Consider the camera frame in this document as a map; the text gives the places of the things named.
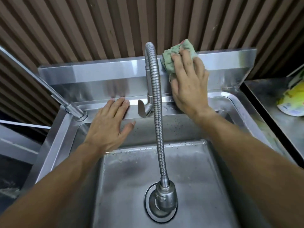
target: countertop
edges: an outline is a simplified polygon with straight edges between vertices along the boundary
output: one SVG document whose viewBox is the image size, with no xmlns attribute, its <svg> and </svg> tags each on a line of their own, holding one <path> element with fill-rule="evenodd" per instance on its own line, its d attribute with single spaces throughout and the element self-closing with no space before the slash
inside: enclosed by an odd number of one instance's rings
<svg viewBox="0 0 304 228">
<path fill-rule="evenodd" d="M 289 116 L 278 109 L 277 100 L 287 90 L 292 78 L 271 78 L 245 81 L 245 85 L 259 100 L 295 149 L 304 157 L 304 117 Z"/>
</svg>

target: sink drain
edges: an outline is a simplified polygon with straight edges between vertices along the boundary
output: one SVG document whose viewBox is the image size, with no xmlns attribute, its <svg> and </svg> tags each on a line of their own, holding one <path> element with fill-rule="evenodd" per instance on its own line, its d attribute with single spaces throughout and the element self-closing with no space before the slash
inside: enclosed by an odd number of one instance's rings
<svg viewBox="0 0 304 228">
<path fill-rule="evenodd" d="M 144 200 L 144 206 L 147 214 L 155 222 L 164 223 L 169 222 L 175 215 L 177 207 L 171 212 L 165 212 L 160 210 L 156 205 L 156 195 L 155 195 L 156 183 L 150 186 L 147 190 Z"/>
</svg>

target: green cloth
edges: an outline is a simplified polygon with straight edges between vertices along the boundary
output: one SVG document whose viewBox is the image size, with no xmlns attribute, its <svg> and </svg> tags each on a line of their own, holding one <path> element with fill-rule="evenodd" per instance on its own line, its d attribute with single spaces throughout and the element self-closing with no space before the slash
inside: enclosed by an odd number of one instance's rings
<svg viewBox="0 0 304 228">
<path fill-rule="evenodd" d="M 183 49 L 189 50 L 192 59 L 194 57 L 197 57 L 197 53 L 195 52 L 193 45 L 189 42 L 188 39 L 185 39 L 178 45 L 172 46 L 170 49 L 166 49 L 163 52 L 163 57 L 161 58 L 161 62 L 171 79 L 175 78 L 175 68 L 174 68 L 173 61 L 171 59 L 171 53 L 179 54 L 180 47 L 182 47 Z"/>
</svg>

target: forearm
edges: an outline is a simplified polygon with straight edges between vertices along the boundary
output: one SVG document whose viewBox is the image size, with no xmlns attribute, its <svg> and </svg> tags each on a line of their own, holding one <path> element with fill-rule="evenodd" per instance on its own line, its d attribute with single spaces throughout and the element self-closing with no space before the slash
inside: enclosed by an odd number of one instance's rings
<svg viewBox="0 0 304 228">
<path fill-rule="evenodd" d="M 237 182 L 275 227 L 303 227 L 304 171 L 215 112 L 200 120 Z"/>
<path fill-rule="evenodd" d="M 52 227 L 75 188 L 101 157 L 97 147 L 82 144 L 0 217 L 4 227 Z"/>
</svg>

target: wooden slat wall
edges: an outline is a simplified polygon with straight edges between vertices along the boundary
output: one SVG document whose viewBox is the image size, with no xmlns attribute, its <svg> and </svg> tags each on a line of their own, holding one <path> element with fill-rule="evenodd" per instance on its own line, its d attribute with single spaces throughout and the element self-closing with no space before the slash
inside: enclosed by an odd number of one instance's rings
<svg viewBox="0 0 304 228">
<path fill-rule="evenodd" d="M 189 38 L 198 51 L 256 47 L 249 78 L 273 77 L 304 43 L 303 8 L 304 0 L 0 0 L 0 44 L 37 72 L 142 56 L 148 41 L 161 54 Z M 51 125 L 58 104 L 0 55 L 0 110 Z"/>
</svg>

